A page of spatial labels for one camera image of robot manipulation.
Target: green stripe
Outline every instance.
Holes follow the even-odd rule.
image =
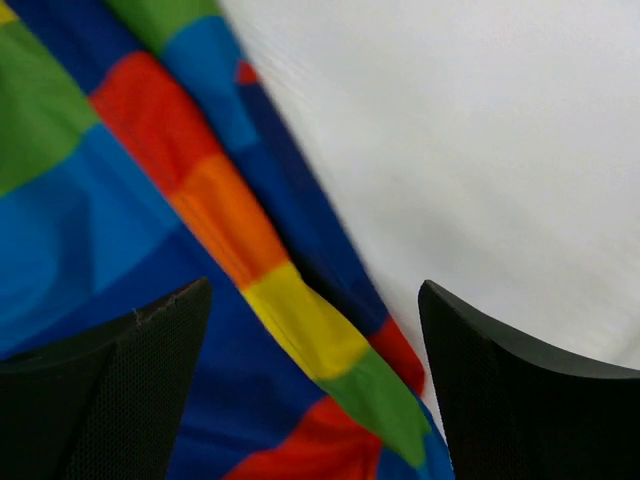
[[[370,348],[343,376],[318,385],[409,465],[424,465],[424,437],[431,426],[418,400],[375,350]]]
[[[220,15],[213,0],[106,0],[138,39],[159,55],[184,27],[199,18]]]
[[[97,117],[21,22],[0,27],[0,197],[63,161]]]

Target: red fabric patch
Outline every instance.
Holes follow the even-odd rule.
[[[258,75],[251,65],[240,60],[236,68],[235,81],[240,85],[251,85],[258,82]]]
[[[90,100],[165,195],[200,161],[222,153],[194,101],[148,53],[116,63]]]
[[[368,340],[404,383],[418,395],[422,395],[426,382],[424,367],[395,320],[387,317],[382,327]]]
[[[326,396],[277,448],[255,453],[224,480],[373,480],[380,441]]]

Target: rainbow striped fabric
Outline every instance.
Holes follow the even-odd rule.
[[[2,357],[206,275],[169,478],[452,479],[422,366],[220,9],[7,4]]]

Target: yellow fabric patch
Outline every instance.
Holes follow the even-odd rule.
[[[286,262],[242,291],[265,328],[312,380],[349,371],[370,348],[332,305]]]
[[[17,19],[18,17],[15,13],[13,13],[13,10],[11,10],[6,3],[0,0],[0,25],[2,25],[3,23],[12,22]]]

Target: white wall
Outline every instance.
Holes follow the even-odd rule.
[[[223,3],[418,351],[431,278],[640,367],[640,4]]]

